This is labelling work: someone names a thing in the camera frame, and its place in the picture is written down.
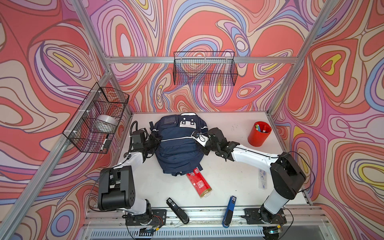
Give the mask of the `navy blue student backpack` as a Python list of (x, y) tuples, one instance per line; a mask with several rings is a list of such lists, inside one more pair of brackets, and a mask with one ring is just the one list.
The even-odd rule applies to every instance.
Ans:
[(155, 155), (164, 174), (176, 177), (203, 170), (204, 153), (193, 133), (206, 136), (208, 126), (197, 114), (164, 116), (156, 123), (150, 122), (150, 130), (160, 140)]

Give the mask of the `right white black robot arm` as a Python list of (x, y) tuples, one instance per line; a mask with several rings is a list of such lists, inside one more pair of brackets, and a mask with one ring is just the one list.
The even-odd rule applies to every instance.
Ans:
[(191, 137), (200, 145), (203, 153), (214, 152), (218, 157), (232, 162), (244, 163), (271, 174), (274, 189), (259, 209), (264, 222), (293, 200), (307, 180), (301, 167), (290, 153), (268, 154), (228, 141), (218, 128), (202, 134), (193, 132)]

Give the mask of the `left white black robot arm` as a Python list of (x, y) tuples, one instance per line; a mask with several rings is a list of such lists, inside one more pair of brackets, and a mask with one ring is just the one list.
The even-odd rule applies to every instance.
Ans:
[(130, 148), (116, 166), (100, 172), (97, 206), (101, 212), (122, 210), (132, 216), (149, 212), (149, 201), (136, 197), (134, 172), (159, 145), (146, 129), (131, 133)]

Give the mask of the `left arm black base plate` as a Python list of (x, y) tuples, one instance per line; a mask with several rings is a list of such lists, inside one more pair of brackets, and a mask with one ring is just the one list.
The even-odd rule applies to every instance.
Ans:
[(126, 226), (152, 226), (161, 227), (166, 223), (167, 210), (155, 209), (142, 215), (125, 214), (122, 216)]

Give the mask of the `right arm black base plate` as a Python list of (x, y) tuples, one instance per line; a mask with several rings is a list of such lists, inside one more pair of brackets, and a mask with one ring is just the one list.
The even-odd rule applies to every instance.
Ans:
[(245, 214), (242, 216), (249, 225), (284, 225), (287, 223), (283, 209), (280, 209), (276, 214), (271, 214), (264, 208), (246, 208)]

